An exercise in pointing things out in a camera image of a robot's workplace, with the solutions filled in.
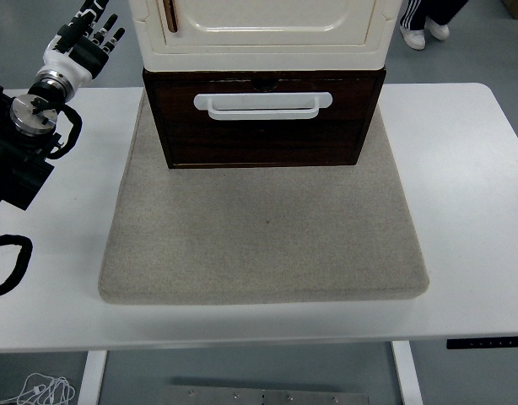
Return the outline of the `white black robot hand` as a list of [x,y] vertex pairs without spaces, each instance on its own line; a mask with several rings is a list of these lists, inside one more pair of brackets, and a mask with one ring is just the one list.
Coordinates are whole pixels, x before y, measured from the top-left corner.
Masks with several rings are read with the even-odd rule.
[[110,33],[118,19],[116,14],[103,26],[96,26],[107,4],[107,1],[84,2],[71,21],[58,30],[44,51],[44,65],[36,74],[37,82],[59,89],[69,100],[77,89],[90,84],[100,74],[125,33],[123,28]]

